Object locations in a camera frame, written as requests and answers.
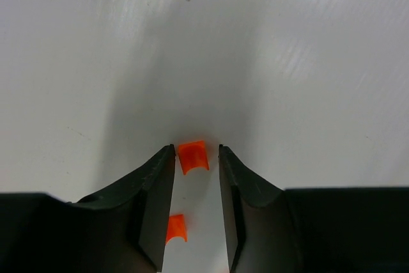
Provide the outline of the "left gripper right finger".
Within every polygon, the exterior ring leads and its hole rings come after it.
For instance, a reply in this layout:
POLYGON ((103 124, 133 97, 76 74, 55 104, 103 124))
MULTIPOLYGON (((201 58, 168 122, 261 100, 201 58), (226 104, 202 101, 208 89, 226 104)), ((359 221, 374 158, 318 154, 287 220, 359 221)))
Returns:
POLYGON ((219 147, 230 272, 407 272, 408 189, 282 190, 219 147))

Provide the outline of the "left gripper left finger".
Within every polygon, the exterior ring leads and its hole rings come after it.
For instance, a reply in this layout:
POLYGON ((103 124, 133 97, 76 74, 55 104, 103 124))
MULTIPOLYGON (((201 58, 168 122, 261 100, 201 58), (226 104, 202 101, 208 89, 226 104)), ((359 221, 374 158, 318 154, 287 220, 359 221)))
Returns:
POLYGON ((1 195, 2 272, 160 272, 175 173, 167 145, 79 201, 1 195))

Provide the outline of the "orange arch lego piece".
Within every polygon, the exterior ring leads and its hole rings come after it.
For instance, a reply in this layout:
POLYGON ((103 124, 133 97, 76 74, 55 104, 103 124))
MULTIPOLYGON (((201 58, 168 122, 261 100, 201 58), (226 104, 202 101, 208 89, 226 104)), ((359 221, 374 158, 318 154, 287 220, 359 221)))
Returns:
POLYGON ((208 154, 204 141, 194 141, 180 144, 177 148, 183 175, 195 168, 210 169, 208 154))

